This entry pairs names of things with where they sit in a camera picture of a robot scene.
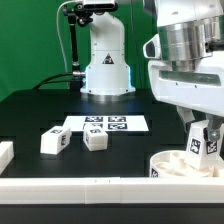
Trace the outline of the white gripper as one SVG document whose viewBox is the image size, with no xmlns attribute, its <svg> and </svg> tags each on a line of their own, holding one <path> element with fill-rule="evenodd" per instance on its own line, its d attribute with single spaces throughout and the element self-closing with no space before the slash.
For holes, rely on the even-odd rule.
<svg viewBox="0 0 224 224">
<path fill-rule="evenodd" d="M 172 71 L 168 63 L 151 60 L 148 70 L 155 98 L 177 106 L 185 131 L 195 120 L 192 110 L 196 110 L 207 113 L 205 140 L 220 139 L 224 123 L 224 67 L 201 61 L 195 72 Z"/>
</svg>

